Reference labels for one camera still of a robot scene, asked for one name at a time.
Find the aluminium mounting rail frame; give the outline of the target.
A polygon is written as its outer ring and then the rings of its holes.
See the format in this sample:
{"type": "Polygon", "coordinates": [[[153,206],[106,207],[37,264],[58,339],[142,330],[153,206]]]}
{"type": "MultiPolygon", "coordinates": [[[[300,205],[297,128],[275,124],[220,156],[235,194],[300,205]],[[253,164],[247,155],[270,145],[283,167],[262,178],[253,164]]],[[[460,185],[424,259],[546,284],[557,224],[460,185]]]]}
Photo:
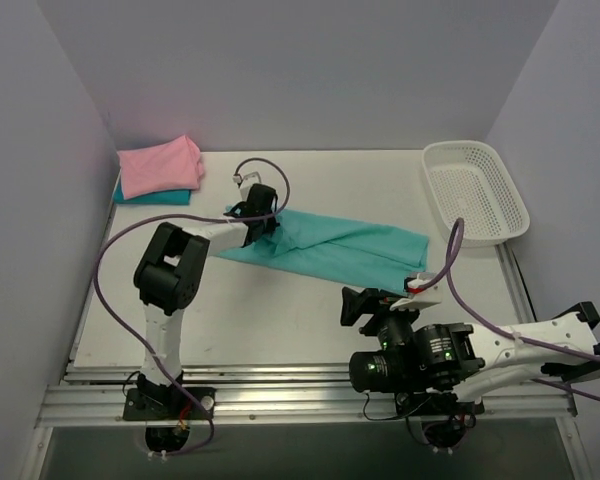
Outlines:
{"type": "MultiPolygon", "coordinates": [[[[37,427],[173,427],[160,418],[130,420],[131,391],[119,371],[95,371],[92,380],[47,389],[37,427]]],[[[191,367],[185,380],[214,390],[217,425],[351,423],[394,414],[390,394],[365,397],[349,384],[343,364],[191,367]]],[[[554,418],[576,415],[572,395],[531,381],[483,396],[486,419],[554,418]]]]}

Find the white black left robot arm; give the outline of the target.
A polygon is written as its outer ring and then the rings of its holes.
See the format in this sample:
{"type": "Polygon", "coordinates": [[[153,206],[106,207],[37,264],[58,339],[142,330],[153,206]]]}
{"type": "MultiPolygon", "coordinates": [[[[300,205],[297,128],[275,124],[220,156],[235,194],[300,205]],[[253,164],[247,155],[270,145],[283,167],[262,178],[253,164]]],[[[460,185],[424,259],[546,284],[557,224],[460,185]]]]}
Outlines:
{"type": "Polygon", "coordinates": [[[159,419],[174,417],[182,394],[174,386],[180,360],[185,310],[196,297],[207,258],[251,245],[278,226],[274,188],[260,183],[242,191],[242,201],[219,223],[184,229],[163,222],[155,230],[134,273],[146,320],[146,350],[137,388],[146,408],[159,419]]]}

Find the mint green t-shirt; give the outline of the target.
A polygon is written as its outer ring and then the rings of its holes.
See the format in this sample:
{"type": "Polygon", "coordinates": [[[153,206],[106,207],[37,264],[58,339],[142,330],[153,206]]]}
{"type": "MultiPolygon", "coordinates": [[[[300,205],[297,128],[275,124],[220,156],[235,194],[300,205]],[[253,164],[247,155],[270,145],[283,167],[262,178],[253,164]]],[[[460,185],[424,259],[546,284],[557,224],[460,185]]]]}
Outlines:
{"type": "Polygon", "coordinates": [[[276,220],[272,234],[219,257],[395,293],[403,291],[407,276],[427,270],[429,238],[422,234],[289,209],[276,220]]]}

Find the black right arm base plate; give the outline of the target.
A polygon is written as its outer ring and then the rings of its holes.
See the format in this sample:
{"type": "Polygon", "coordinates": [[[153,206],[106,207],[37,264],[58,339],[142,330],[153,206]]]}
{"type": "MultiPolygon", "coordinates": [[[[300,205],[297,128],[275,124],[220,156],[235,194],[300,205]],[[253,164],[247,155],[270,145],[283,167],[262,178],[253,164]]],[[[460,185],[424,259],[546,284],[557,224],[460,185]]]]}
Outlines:
{"type": "Polygon", "coordinates": [[[459,401],[453,393],[396,393],[396,413],[399,416],[456,416],[461,414],[481,415],[485,412],[479,403],[459,401]]]}

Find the white perforated plastic basket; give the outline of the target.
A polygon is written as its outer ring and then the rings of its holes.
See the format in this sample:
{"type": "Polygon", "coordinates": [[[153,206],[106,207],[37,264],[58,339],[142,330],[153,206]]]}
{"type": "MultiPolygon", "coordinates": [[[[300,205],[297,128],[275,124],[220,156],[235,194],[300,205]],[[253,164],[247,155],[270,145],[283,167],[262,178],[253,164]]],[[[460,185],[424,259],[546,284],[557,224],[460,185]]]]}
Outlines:
{"type": "Polygon", "coordinates": [[[444,236],[464,220],[463,245],[491,247],[524,235],[528,210],[497,151],[482,142],[443,141],[422,150],[425,193],[444,236]]]}

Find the folded pink t-shirt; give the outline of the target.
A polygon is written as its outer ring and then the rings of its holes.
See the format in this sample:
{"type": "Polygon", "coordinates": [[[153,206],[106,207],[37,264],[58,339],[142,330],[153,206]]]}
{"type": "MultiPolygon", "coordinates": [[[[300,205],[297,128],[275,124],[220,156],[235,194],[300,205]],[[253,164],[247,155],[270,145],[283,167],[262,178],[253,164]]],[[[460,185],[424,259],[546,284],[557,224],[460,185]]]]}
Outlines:
{"type": "Polygon", "coordinates": [[[187,135],[167,143],[117,152],[125,200],[174,190],[198,190],[205,175],[199,147],[187,135]]]}

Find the folded teal t-shirt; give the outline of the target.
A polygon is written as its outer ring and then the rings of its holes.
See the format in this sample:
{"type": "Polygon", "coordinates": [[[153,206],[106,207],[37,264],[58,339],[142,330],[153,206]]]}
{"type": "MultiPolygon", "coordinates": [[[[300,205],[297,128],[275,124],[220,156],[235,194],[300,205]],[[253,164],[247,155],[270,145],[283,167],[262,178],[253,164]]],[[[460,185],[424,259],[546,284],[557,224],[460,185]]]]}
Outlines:
{"type": "Polygon", "coordinates": [[[120,182],[116,184],[113,201],[119,205],[171,205],[186,206],[190,203],[190,190],[169,190],[152,192],[133,198],[125,198],[120,182]]]}

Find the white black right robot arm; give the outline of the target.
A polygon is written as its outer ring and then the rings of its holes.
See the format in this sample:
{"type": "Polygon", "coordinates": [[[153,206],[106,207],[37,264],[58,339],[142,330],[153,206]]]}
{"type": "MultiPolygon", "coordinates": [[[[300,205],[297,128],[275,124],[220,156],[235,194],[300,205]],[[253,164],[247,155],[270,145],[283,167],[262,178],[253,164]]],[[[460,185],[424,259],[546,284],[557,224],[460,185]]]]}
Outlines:
{"type": "Polygon", "coordinates": [[[378,339],[377,351],[355,352],[349,361],[352,387],[362,393],[424,394],[427,406],[444,413],[516,383],[557,377],[565,383],[600,377],[599,319],[589,302],[536,323],[486,327],[476,323],[414,328],[423,309],[441,295],[406,295],[367,288],[342,290],[340,323],[378,339]]]}

